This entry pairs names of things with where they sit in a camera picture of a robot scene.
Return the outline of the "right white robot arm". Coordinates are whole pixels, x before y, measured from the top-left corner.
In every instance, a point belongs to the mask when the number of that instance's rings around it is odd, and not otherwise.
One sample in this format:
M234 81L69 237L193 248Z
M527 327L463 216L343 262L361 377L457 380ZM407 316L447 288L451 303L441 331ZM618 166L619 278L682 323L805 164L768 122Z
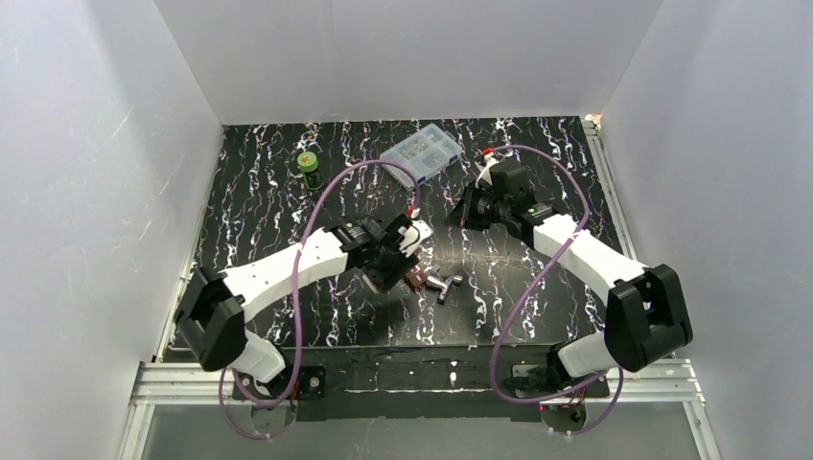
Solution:
M551 349L544 382L563 388L617 366L636 372L692 341L674 269L642 264L578 229L563 206L537 199L529 170L519 161L487 153L477 166L477 179L465 187L447 223L476 231L501 224L511 237L548 257L566 244L559 265L601 295L606 307L603 331Z

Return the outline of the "red weekly pill organizer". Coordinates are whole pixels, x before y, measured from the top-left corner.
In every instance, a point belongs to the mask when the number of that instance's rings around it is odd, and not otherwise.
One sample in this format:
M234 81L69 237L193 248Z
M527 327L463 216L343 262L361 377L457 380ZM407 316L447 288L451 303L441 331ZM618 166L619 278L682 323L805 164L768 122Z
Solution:
M419 266L411 268L404 276L405 285L412 292L420 292L428 283L429 275Z

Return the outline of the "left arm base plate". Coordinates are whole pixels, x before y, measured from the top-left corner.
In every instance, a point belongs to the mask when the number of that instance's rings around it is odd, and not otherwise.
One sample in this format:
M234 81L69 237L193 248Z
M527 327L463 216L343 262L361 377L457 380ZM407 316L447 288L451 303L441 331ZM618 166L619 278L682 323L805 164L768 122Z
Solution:
M296 422L298 405L305 401L318 401L326 392L326 369L323 366L303 365L294 379L291 391L278 404L291 379L291 368L286 368L268 383L258 382L249 374L237 373L234 378L232 398L252 405L251 418L260 422L258 433L274 434L291 427Z

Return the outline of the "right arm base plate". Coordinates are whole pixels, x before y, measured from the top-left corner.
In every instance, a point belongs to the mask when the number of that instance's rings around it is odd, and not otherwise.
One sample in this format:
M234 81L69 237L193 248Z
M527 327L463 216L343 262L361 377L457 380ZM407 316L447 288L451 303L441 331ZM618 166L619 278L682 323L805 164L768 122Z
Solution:
M579 378L565 378L563 371L546 365L526 369L519 375L512 374L503 379L500 386L516 403L531 403L535 400L541 405L543 414L549 418L546 421L548 431L571 438L596 428L615 408L623 388L623 380L603 412L592 422L587 422L584 400L588 387L604 380L606 376L607 371L598 371Z

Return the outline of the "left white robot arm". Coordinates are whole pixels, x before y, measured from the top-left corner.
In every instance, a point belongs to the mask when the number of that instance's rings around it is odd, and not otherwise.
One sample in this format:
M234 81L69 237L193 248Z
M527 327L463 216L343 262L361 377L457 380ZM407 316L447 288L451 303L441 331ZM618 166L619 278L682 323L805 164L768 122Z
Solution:
M246 325L295 288L357 269L377 292L402 281L433 234L421 219L389 223L369 216L342 218L316 229L305 243L217 272L193 271L174 314L175 329L206 372L233 369L269 383L287 367L281 351Z

